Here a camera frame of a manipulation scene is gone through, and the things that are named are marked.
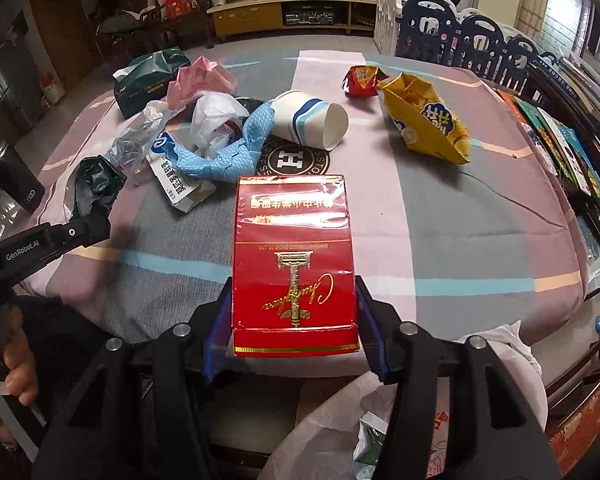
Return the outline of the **person's left hand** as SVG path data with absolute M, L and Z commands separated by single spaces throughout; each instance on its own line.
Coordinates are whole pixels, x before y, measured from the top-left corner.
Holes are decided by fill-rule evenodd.
M 22 329 L 22 314 L 18 307 L 10 306 L 5 313 L 10 331 L 7 344 L 0 350 L 0 359 L 8 368 L 5 385 L 8 392 L 24 406 L 31 406 L 38 397 L 38 376 L 34 355 Z

